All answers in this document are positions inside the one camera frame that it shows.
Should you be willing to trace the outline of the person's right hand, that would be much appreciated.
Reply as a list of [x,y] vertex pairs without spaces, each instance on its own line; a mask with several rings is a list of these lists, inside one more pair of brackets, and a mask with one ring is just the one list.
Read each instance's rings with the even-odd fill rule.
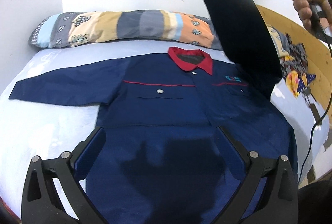
[[321,18],[320,22],[324,29],[331,29],[331,6],[327,0],[292,0],[294,9],[297,11],[300,20],[302,21],[303,27],[313,34],[311,16],[312,11],[310,9],[310,3],[314,2],[320,5],[326,18]]

